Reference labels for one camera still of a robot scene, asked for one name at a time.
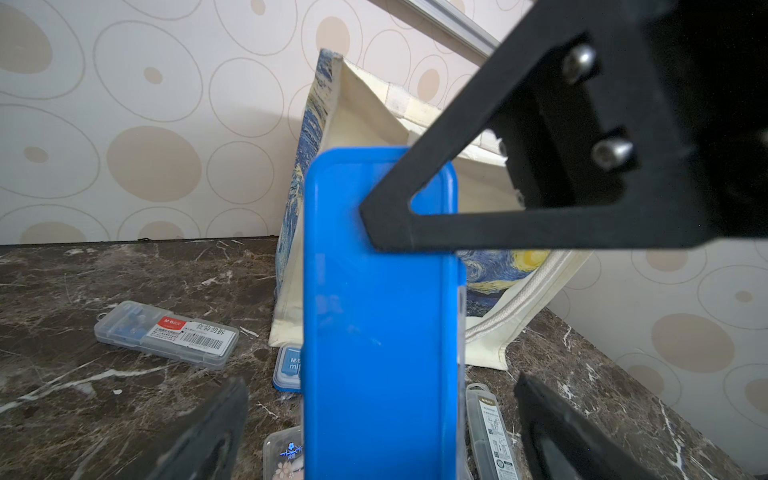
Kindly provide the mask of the blue opaque case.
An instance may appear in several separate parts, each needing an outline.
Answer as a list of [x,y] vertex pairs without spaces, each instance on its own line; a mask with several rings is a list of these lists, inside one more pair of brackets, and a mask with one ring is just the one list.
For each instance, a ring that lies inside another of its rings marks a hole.
[[402,154],[331,149],[305,178],[309,479],[455,479],[463,468],[464,266],[451,253],[380,253],[359,214]]

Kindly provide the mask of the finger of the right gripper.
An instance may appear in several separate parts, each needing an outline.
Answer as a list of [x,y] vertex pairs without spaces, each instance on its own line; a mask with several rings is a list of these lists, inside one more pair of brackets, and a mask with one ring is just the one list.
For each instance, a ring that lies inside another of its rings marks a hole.
[[653,479],[655,475],[532,375],[522,373],[514,396],[531,477]]
[[119,473],[117,479],[230,479],[248,415],[248,388],[230,378],[170,433]]

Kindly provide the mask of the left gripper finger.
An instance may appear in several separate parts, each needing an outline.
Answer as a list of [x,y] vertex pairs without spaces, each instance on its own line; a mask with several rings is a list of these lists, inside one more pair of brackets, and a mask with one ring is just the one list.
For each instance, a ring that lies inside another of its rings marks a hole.
[[[524,208],[416,213],[412,198],[487,130]],[[385,252],[765,237],[766,3],[535,3],[360,214]]]

